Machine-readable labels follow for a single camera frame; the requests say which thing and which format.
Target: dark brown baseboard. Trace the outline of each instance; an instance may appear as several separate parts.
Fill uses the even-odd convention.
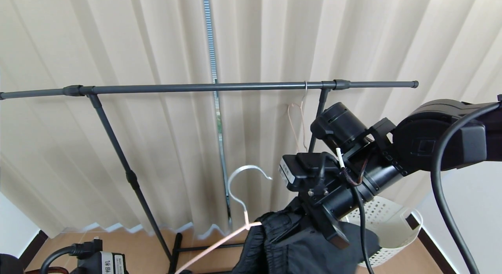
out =
[[[409,215],[406,218],[406,221],[408,222],[409,226],[414,229],[418,227],[418,221],[413,215]],[[423,229],[420,230],[418,233],[418,238],[424,245],[425,249],[429,252],[429,254],[432,256],[436,264],[438,265],[439,269],[445,274],[457,274],[455,270],[451,267],[450,263],[448,263],[448,260],[443,256],[441,251],[438,249],[436,244],[432,241],[431,237],[427,234],[426,231]]]
[[[38,251],[45,243],[45,240],[47,240],[47,238],[49,237],[43,231],[40,230],[38,234],[33,238],[32,242],[25,249],[23,254],[21,254],[19,260],[21,261],[21,264],[23,265],[24,269],[26,269],[28,265],[30,265],[36,253],[38,253]]]

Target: black metal rod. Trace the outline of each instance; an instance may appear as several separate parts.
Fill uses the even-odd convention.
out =
[[[222,244],[220,246],[218,246],[217,248],[227,248],[227,247],[243,247],[244,244],[243,243],[239,243],[239,244]],[[196,251],[196,250],[205,250],[207,249],[208,247],[184,247],[184,248],[180,248],[178,249],[179,252],[184,252],[184,251]]]
[[[183,235],[181,233],[177,233],[176,237],[174,238],[173,259],[169,264],[168,274],[174,274],[176,272],[176,269],[178,268],[178,259],[180,258],[180,248],[182,240],[183,240]]]
[[[115,152],[117,153],[118,159],[120,159],[120,163],[122,163],[122,166],[124,167],[127,181],[129,182],[129,184],[131,184],[131,187],[133,188],[134,192],[136,193],[136,196],[138,197],[138,200],[141,203],[141,207],[145,211],[145,214],[147,215],[148,221],[152,225],[152,228],[154,229],[154,232],[158,238],[158,241],[162,245],[162,249],[164,249],[164,252],[166,253],[166,256],[169,259],[169,261],[170,262],[173,261],[171,253],[169,252],[169,249],[167,247],[166,241],[164,240],[164,237],[162,236],[162,233],[160,232],[160,229],[158,228],[158,225],[155,222],[155,218],[152,214],[152,211],[150,210],[150,208],[148,206],[148,203],[145,199],[145,196],[141,192],[140,184],[138,183],[138,178],[136,177],[136,174],[133,172],[133,170],[131,170],[129,163],[127,162],[127,159],[125,158],[126,156],[124,155],[124,152],[122,151],[122,148],[120,147],[120,144],[118,143],[117,137],[115,136],[115,133],[113,132],[113,129],[110,125],[108,117],[106,116],[106,114],[104,112],[101,101],[99,100],[97,95],[88,95],[88,97],[89,97],[91,103],[93,104],[93,107],[96,109],[97,115],[99,116],[99,119],[101,120],[101,122],[103,124],[104,130],[106,131],[108,138],[110,138],[111,144],[113,145],[113,148],[115,149]]]
[[[351,82],[333,80],[308,82],[310,90],[345,90],[347,88],[416,88],[417,81]],[[208,84],[158,84],[146,86],[69,86],[51,90],[26,90],[0,93],[2,99],[21,97],[48,97],[52,95],[99,95],[103,93],[177,93],[187,91],[228,91],[228,90],[303,90],[305,82],[262,82],[262,83],[208,83]]]
[[[329,93],[329,90],[327,90],[327,89],[321,90],[321,94],[319,95],[319,105],[317,106],[317,113],[315,115],[316,118],[319,115],[321,115],[321,113],[324,110],[324,106],[326,104],[326,99],[328,99],[328,93]],[[312,135],[310,137],[309,152],[314,152],[315,140],[316,140],[316,138],[314,137],[314,135]]]

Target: laundry basket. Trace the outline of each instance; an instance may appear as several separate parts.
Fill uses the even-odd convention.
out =
[[[366,229],[378,235],[380,247],[382,247],[369,258],[373,267],[382,265],[411,244],[422,228],[422,215],[417,210],[403,207],[383,197],[375,197],[366,203],[364,210],[366,212]],[[412,229],[406,222],[406,215],[410,211],[420,217],[417,218],[419,226],[415,229]],[[360,225],[359,209],[349,213],[345,219],[352,224]]]

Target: curtain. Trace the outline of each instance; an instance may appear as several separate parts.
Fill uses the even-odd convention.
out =
[[[502,81],[502,0],[210,0],[218,82],[418,80],[410,88],[333,91],[368,127],[439,98],[490,102]],[[203,0],[0,0],[2,91],[71,84],[211,83]],[[288,105],[303,102],[300,110]],[[277,168],[304,151],[319,90],[219,93],[227,173],[250,218],[294,194]],[[213,93],[102,95],[162,228],[228,230]],[[50,236],[97,223],[149,223],[90,102],[0,102],[0,190]],[[329,151],[317,142],[315,151]],[[417,172],[382,194],[415,206]],[[231,201],[233,227],[242,208]]]

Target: pink clothes hanger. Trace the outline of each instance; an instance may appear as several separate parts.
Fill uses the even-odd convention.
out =
[[[236,196],[234,196],[232,194],[232,189],[231,189],[231,183],[233,181],[233,179],[235,178],[235,176],[237,176],[237,174],[239,174],[240,172],[244,171],[244,170],[248,170],[248,169],[256,169],[256,170],[259,170],[264,176],[265,178],[269,179],[269,180],[272,180],[271,177],[267,176],[267,174],[258,166],[256,165],[245,165],[245,166],[242,166],[242,167],[239,167],[237,168],[237,170],[235,170],[232,175],[230,175],[230,177],[228,178],[228,193],[230,194],[230,196],[238,203],[240,203],[242,205],[242,207],[244,208],[244,226],[240,227],[239,229],[237,229],[236,231],[234,231],[233,233],[231,233],[230,235],[222,238],[221,240],[219,240],[217,243],[213,244],[211,247],[208,247],[205,251],[199,253],[197,256],[195,256],[194,258],[192,258],[190,261],[188,261],[187,263],[185,263],[185,265],[181,266],[176,272],[175,274],[180,274],[181,271],[185,270],[186,268],[188,268],[190,265],[192,265],[193,263],[195,263],[197,260],[201,259],[203,256],[205,256],[206,254],[210,253],[212,250],[214,250],[215,248],[219,247],[220,245],[224,244],[224,242],[230,240],[231,238],[237,236],[237,234],[239,234],[240,232],[244,231],[244,230],[249,230],[251,229],[251,227],[254,227],[254,226],[260,226],[262,223],[261,222],[252,222],[250,223],[249,222],[249,217],[247,216],[247,208],[246,208],[246,204],[241,201],[240,199],[238,199]]]

